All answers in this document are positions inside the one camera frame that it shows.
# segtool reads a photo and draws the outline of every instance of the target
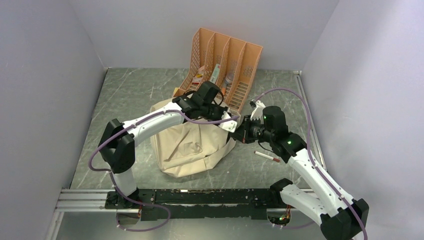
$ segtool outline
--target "marble surface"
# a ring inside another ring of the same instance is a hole
[[[149,113],[152,105],[171,98],[174,88],[181,84],[187,73],[187,69],[110,68],[92,115],[71,189],[111,189],[112,182],[107,173],[93,172],[88,168],[88,159],[99,144],[106,124],[114,118],[126,121]],[[291,71],[258,69],[248,99],[277,87],[299,89]],[[275,91],[261,100],[267,106],[280,106],[289,130],[305,139],[307,121],[302,102],[296,96]],[[247,102],[241,113],[245,115],[251,111]],[[282,178],[292,180],[299,188],[309,188],[300,175],[284,162],[267,160],[255,155],[254,151],[266,153],[257,143],[238,142],[214,169],[174,178],[159,170],[150,141],[146,140],[136,148],[133,174],[141,189],[269,188]],[[100,154],[95,156],[93,165],[108,167]]]

